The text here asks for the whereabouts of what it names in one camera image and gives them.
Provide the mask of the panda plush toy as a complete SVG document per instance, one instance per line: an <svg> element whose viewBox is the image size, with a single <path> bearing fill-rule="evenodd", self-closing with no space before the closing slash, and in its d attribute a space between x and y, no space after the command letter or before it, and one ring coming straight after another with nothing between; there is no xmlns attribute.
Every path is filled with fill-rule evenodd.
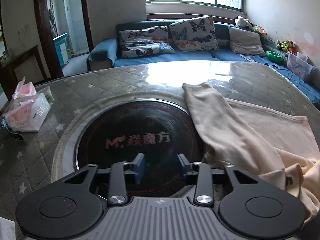
<svg viewBox="0 0 320 240"><path fill-rule="evenodd" d="M245 29L253 29L254 25L247 18L243 18L242 16L237 16L235 19L235 24L239 27Z"/></svg>

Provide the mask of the clear plastic storage box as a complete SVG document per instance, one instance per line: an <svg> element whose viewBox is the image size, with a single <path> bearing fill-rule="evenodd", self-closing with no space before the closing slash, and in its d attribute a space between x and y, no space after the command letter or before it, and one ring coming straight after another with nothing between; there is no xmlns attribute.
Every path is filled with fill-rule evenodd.
<svg viewBox="0 0 320 240"><path fill-rule="evenodd" d="M289 53L287 57L287 69L297 75L305 82L310 82L313 76L314 66L308 63L308 57L297 52L297 54Z"/></svg>

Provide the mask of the blue sofa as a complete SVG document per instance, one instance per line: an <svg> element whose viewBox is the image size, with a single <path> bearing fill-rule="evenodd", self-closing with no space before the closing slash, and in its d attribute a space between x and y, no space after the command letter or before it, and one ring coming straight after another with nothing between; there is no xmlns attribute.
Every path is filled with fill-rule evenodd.
<svg viewBox="0 0 320 240"><path fill-rule="evenodd" d="M260 57L259 55L242 56L232 52L229 47L228 32L228 27L230 27L231 25L219 22L215 22L214 24L219 41L218 50L196 50L190 52L182 52L172 42L171 47L175 50L174 54L147 54L142 55L141 57L124 59L121 56L119 36L117 36L116 38L104 39L96 47L93 48L87 58L87 69L89 71L92 71L112 67L129 66L134 64L147 64L168 61L253 61L271 67L276 72L287 78L291 83L293 83L293 85L295 85L302 93L304 93L314 105L319 105L319 89L312 83L305 82L298 75L287 69L285 67L285 61L282 61L281 63L275 63L269 60L268 57Z"/></svg>

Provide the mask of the colourful plush toys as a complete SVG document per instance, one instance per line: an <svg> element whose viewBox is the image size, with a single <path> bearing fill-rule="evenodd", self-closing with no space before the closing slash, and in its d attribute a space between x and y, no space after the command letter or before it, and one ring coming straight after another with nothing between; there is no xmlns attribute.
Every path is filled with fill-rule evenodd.
<svg viewBox="0 0 320 240"><path fill-rule="evenodd" d="M286 52L286 53L287 52L292 54L296 53L296 49L295 49L296 43L291 40L283 40L283 41L277 40L276 47L278 50L282 50L283 52Z"/></svg>

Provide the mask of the blue small cabinet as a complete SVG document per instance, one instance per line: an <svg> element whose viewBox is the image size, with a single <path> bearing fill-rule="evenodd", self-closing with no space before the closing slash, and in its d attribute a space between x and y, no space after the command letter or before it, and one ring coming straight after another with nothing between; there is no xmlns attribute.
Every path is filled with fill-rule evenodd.
<svg viewBox="0 0 320 240"><path fill-rule="evenodd" d="M64 33L53 38L56 54L59 60L60 67L63 67L69 62L70 55L67 47L68 34Z"/></svg>

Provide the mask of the dark wooden side table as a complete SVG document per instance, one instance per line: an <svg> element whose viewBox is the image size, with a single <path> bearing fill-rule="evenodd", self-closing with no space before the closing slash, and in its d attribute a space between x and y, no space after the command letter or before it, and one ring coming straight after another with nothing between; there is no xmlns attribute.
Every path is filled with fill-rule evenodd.
<svg viewBox="0 0 320 240"><path fill-rule="evenodd" d="M25 77L26 82L41 83L48 79L41 61L38 46L21 53L1 66L1 86L7 99L10 101L19 81Z"/></svg>

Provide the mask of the pink tissue pack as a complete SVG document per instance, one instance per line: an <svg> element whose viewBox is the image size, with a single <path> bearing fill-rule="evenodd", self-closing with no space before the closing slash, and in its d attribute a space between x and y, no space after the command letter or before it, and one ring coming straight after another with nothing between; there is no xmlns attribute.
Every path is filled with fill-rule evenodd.
<svg viewBox="0 0 320 240"><path fill-rule="evenodd" d="M37 132L51 108L49 96L48 86L38 92L32 82L26 83L24 77L18 82L2 119L14 132Z"/></svg>

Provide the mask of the black round induction cooktop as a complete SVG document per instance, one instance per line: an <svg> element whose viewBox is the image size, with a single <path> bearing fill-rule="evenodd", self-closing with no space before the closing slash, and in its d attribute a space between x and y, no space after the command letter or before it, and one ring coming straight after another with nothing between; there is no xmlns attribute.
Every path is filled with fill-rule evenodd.
<svg viewBox="0 0 320 240"><path fill-rule="evenodd" d="M169 197L185 186L177 155L202 161L204 143L190 115L172 103L138 100L103 111L86 125L75 147L74 164L110 168L143 153L142 181L126 182L129 197Z"/></svg>

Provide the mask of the butterfly pillow upright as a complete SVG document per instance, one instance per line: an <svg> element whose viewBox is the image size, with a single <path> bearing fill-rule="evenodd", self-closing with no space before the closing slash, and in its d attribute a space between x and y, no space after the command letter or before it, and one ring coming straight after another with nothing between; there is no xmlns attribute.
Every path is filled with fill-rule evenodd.
<svg viewBox="0 0 320 240"><path fill-rule="evenodd" d="M169 29L175 46L182 52L219 49L213 16L178 21Z"/></svg>

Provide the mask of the grey plain cushion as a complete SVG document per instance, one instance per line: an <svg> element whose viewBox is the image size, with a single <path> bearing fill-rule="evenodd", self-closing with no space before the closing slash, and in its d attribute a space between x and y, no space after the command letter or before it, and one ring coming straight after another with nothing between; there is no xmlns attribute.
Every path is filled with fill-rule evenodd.
<svg viewBox="0 0 320 240"><path fill-rule="evenodd" d="M228 27L228 31L229 46L234 53L266 56L259 34L234 27Z"/></svg>

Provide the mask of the cream beige sweatshirt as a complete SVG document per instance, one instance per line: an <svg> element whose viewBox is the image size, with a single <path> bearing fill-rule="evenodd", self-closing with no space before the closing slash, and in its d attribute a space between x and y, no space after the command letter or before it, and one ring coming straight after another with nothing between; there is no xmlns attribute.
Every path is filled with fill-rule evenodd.
<svg viewBox="0 0 320 240"><path fill-rule="evenodd" d="M207 83L183 85L212 167L232 164L298 198L306 221L319 213L319 148L306 116L224 98Z"/></svg>

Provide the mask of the green bowl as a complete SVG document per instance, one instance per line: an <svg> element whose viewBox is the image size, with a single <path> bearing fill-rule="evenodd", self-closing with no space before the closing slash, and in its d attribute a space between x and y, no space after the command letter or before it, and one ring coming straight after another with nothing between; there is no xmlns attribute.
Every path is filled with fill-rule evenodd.
<svg viewBox="0 0 320 240"><path fill-rule="evenodd" d="M270 50L267 51L266 56L270 61L272 61L274 63L282 63L283 62L283 57L274 51L270 51Z"/></svg>

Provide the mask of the butterfly pillow lying flat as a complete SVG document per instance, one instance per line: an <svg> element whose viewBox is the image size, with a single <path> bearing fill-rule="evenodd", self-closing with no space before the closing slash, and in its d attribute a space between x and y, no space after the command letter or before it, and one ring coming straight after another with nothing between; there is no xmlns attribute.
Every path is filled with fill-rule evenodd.
<svg viewBox="0 0 320 240"><path fill-rule="evenodd" d="M118 38L122 58L175 53L169 44L168 28L163 25L140 30L122 30L119 31Z"/></svg>

